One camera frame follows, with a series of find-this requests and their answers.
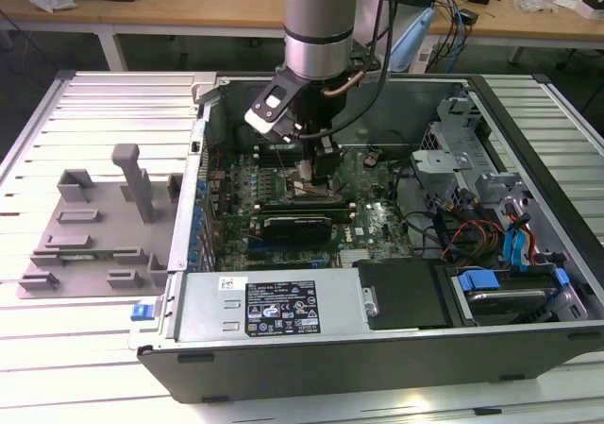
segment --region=blue drive bracket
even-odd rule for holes
[[[466,270],[458,275],[464,292],[501,288],[494,270]]]

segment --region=gray 3d-printed part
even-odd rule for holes
[[[177,202],[169,195],[166,182],[152,182],[154,223],[144,224],[134,202],[126,202],[120,182],[94,183],[86,189],[89,203],[66,202],[60,199],[41,241],[30,257],[32,263],[25,273],[39,275],[52,273],[60,283],[56,290],[17,289],[19,297],[118,297],[149,296],[163,291],[170,255],[170,244],[176,218]],[[101,218],[90,224],[61,224],[61,213],[99,211]],[[93,246],[89,248],[46,248],[48,236],[89,235]],[[154,254],[152,272],[149,257]],[[112,288],[108,284],[108,271],[136,270],[143,280],[141,287]]]
[[[143,286],[143,278],[136,270],[110,270],[107,283],[112,289],[132,288]]]
[[[49,235],[46,243],[46,247],[58,247],[58,248],[87,248],[92,245],[92,238],[90,235]]]
[[[132,251],[113,255],[113,259],[120,265],[145,265],[149,260],[149,257],[139,247],[119,247],[118,249],[128,249]]]
[[[55,290],[59,280],[52,273],[40,273],[37,275],[23,275],[19,280],[21,285],[27,291],[35,290]]]
[[[59,224],[90,224],[97,223],[100,219],[99,210],[70,210],[60,212],[57,216]]]
[[[182,186],[182,174],[173,174],[168,177],[168,196],[171,202],[178,202],[180,187]]]
[[[54,250],[55,249],[40,249],[34,251],[34,253],[29,256],[29,260],[36,266],[62,266],[63,261],[60,259],[59,254],[47,253]]]
[[[111,160],[124,171],[128,189],[136,203],[144,223],[153,222],[153,204],[151,201],[151,183],[146,171],[139,168],[137,160],[141,151],[136,144],[117,144],[113,148]]]
[[[149,256],[147,273],[149,273],[149,278],[151,278],[156,287],[165,287],[168,280],[168,270],[159,263],[155,254]]]
[[[60,176],[57,188],[65,202],[88,202],[85,188],[92,188],[91,176],[85,169],[67,169]]]

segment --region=connector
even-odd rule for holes
[[[494,290],[501,287],[494,270],[466,270],[458,275],[458,279],[464,292]]]
[[[478,198],[476,197],[476,195],[467,188],[460,189],[460,200],[464,204],[471,206],[478,204]]]

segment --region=black plastic cover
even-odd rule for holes
[[[452,326],[443,284],[437,279],[441,261],[387,259],[359,262],[361,286],[373,289],[378,315],[369,316],[372,330],[447,328]]]

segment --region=table leg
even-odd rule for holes
[[[511,63],[512,65],[515,65],[516,63],[518,63],[518,61],[520,60],[520,56],[522,56],[522,53],[524,52],[524,50],[525,50],[524,46],[516,46],[515,48],[513,48],[512,53],[508,57],[508,62]]]
[[[14,47],[14,43],[6,30],[0,30],[0,49],[8,51]]]
[[[426,72],[426,67],[428,66],[430,56],[432,55],[432,51],[434,46],[438,44],[439,36],[438,35],[427,35],[422,42],[421,47],[415,53],[415,57],[411,61],[411,65],[409,66],[409,73],[422,75]]]
[[[128,66],[122,52],[122,45],[117,34],[110,32],[99,32],[96,34],[101,42],[107,65],[112,72],[127,72]]]

